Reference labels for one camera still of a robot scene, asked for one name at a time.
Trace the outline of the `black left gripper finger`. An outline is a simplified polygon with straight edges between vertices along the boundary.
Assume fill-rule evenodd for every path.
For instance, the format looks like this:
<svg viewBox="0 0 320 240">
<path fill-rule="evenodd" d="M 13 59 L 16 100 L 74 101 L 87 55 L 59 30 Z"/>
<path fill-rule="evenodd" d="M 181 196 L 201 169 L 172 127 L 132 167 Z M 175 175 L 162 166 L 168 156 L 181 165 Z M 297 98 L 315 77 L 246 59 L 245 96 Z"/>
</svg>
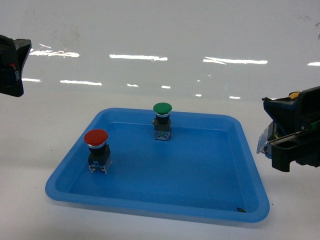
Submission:
<svg viewBox="0 0 320 240">
<path fill-rule="evenodd" d="M 0 92 L 13 97 L 24 94 L 22 72 L 32 42 L 29 39 L 11 39 L 0 36 Z"/>
</svg>

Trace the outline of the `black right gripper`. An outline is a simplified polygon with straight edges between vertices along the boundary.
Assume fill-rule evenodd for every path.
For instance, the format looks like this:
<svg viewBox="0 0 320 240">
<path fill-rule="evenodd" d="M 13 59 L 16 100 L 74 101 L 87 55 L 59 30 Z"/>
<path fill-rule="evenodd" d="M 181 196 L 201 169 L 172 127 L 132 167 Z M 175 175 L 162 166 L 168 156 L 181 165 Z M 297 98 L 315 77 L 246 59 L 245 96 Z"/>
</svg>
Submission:
<svg viewBox="0 0 320 240">
<path fill-rule="evenodd" d="M 284 136 L 267 144 L 272 167 L 289 172 L 293 161 L 302 166 L 319 167 L 320 87 L 303 90 L 296 101 L 290 97 L 264 97 L 262 101 L 264 110 Z"/>
</svg>

